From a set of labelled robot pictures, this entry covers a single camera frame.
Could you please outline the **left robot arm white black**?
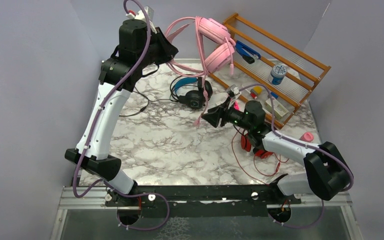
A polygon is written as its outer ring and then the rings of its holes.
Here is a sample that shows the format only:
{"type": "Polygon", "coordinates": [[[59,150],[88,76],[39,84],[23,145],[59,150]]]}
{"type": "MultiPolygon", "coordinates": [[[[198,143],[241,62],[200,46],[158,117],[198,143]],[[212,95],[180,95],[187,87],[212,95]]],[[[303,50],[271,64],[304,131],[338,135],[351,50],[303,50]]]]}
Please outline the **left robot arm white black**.
{"type": "Polygon", "coordinates": [[[119,28],[119,44],[101,64],[94,107],[87,127],[75,148],[64,157],[79,169],[100,177],[118,191],[124,205],[137,200],[136,182],[122,170],[122,161],[109,154],[112,135],[122,108],[136,83],[146,77],[144,68],[173,59],[178,49],[158,28],[138,19],[125,20],[119,28]]]}

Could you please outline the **pink headphones with cable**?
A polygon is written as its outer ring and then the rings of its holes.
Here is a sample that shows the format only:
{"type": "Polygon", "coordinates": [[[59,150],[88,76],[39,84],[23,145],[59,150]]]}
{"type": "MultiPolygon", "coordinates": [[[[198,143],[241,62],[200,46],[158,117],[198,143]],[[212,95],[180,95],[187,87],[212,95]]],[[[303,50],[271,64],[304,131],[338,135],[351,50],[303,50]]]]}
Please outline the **pink headphones with cable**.
{"type": "Polygon", "coordinates": [[[236,41],[226,26],[212,18],[202,16],[187,16],[173,21],[166,29],[164,36],[172,43],[187,27],[194,27],[195,45],[197,48],[201,69],[188,67],[175,60],[167,63],[167,66],[176,74],[185,77],[191,73],[192,77],[201,77],[204,83],[206,77],[217,72],[222,67],[229,65],[230,73],[234,72],[234,52],[236,41]]]}

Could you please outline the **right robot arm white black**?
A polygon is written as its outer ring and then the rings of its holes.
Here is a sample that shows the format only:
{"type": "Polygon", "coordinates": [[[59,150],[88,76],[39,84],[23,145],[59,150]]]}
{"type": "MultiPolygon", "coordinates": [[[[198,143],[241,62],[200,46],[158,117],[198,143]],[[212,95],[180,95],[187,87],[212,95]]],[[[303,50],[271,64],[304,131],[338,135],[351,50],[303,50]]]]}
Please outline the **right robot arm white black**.
{"type": "Polygon", "coordinates": [[[263,106],[255,100],[248,101],[243,111],[225,101],[202,116],[215,128],[227,123],[242,128],[254,148],[280,154],[304,167],[304,173],[287,174],[271,183],[268,196],[276,204],[295,194],[314,194],[329,201],[353,185],[354,176],[333,143],[314,144],[288,137],[275,130],[265,118],[263,106]]]}

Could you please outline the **black blue headphones with cable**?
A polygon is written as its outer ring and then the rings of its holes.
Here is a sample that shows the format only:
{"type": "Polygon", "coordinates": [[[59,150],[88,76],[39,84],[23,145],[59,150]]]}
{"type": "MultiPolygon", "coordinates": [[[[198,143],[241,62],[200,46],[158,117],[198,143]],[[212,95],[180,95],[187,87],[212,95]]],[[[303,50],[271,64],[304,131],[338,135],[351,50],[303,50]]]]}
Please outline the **black blue headphones with cable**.
{"type": "Polygon", "coordinates": [[[186,76],[179,75],[170,83],[170,96],[169,98],[162,98],[154,100],[154,102],[169,100],[174,103],[179,103],[189,107],[192,110],[199,110],[207,105],[204,91],[207,93],[207,99],[210,100],[214,91],[211,83],[204,80],[202,77],[192,77],[192,74],[186,76]],[[182,87],[194,87],[184,95],[179,95],[178,90],[182,87]]]}

